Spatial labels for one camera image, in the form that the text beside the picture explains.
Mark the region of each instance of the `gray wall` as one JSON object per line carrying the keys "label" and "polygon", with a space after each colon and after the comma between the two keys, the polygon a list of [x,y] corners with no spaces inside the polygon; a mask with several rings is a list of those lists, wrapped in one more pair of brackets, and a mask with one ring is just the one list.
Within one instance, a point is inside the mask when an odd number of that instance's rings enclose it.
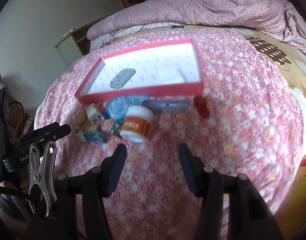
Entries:
{"label": "gray wall", "polygon": [[121,9],[119,0],[9,0],[0,14],[0,73],[30,116],[68,68],[53,47],[60,37]]}

